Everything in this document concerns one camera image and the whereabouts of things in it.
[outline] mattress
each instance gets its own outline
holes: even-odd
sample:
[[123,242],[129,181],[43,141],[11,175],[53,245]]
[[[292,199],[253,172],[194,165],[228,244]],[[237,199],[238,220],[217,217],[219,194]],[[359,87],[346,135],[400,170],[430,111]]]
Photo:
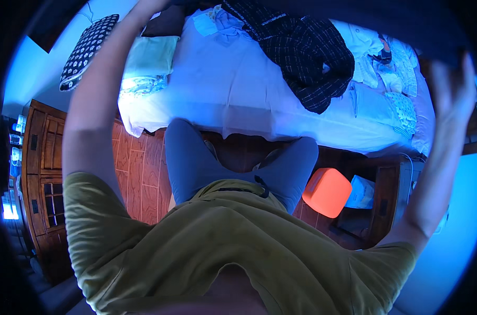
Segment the mattress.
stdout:
[[[183,118],[223,138],[233,133],[260,135],[268,141],[309,136],[322,146],[370,156],[419,151],[412,146],[415,136],[407,140],[389,125],[356,117],[349,90],[332,99],[321,115],[309,112],[257,42],[241,36],[224,47],[215,40],[216,35],[204,37],[191,17],[186,20],[168,87],[134,102],[118,102],[130,134],[139,137],[143,129],[153,132],[167,127],[174,118]],[[422,83],[424,78],[418,74]],[[376,90],[385,90],[380,80]],[[427,87],[425,92],[427,96],[419,99],[429,100],[426,106],[432,111]],[[424,106],[415,101],[414,105]]]

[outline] orange stool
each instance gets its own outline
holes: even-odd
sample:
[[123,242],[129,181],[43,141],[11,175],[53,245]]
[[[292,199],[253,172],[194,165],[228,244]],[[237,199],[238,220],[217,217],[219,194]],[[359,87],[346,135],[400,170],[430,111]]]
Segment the orange stool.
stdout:
[[305,203],[328,218],[336,218],[352,191],[350,182],[334,168],[318,169],[305,187]]

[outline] wooden cabinet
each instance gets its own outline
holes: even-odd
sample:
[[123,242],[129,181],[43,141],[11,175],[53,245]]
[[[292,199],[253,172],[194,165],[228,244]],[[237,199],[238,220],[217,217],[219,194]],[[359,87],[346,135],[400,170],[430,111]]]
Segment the wooden cabinet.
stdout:
[[61,145],[66,114],[32,100],[23,146],[25,218],[47,279],[56,285],[72,274],[65,231]]
[[372,209],[343,208],[330,228],[360,249],[375,246],[399,222],[424,163],[403,155],[349,161],[343,172],[375,183]]

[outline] electrical cord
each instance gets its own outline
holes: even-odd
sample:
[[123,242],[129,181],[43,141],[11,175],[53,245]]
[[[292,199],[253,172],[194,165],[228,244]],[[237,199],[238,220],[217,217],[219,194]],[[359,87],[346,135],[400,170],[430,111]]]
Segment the electrical cord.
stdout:
[[408,195],[406,195],[406,204],[408,205],[408,201],[410,200],[410,190],[412,189],[412,180],[413,180],[413,162],[410,156],[405,153],[400,152],[400,154],[405,155],[410,160],[411,170],[410,170],[410,182],[408,184]]
[[414,157],[414,159],[419,159],[419,160],[423,161],[424,164],[426,163],[426,161],[420,156],[416,156],[416,157]]
[[93,11],[91,10],[90,3],[87,2],[86,4],[88,5],[88,10],[89,10],[90,13],[91,13],[91,17],[89,17],[89,16],[87,16],[86,14],[81,13],[81,12],[78,12],[78,14],[86,16],[86,18],[88,19],[88,21],[90,21],[90,23],[93,24],[94,22],[98,21],[98,19],[95,20],[95,21],[93,21],[93,15],[94,15],[95,13],[93,13]]
[[91,20],[91,18],[90,18],[89,16],[87,16],[86,14],[81,13],[81,12],[78,12],[78,14],[86,16],[86,18],[88,19],[88,21],[89,21],[91,24],[93,24],[93,22],[92,22],[92,20]]

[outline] olive green t-shirt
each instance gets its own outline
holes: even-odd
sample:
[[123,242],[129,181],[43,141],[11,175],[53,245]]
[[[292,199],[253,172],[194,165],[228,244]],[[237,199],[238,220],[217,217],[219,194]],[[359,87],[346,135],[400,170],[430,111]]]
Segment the olive green t-shirt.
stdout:
[[289,215],[272,194],[218,180],[155,225],[129,217],[102,180],[87,173],[64,183],[72,268],[98,314],[142,312],[204,295],[228,264],[243,268],[268,313],[385,314],[417,256],[408,243],[343,249]]

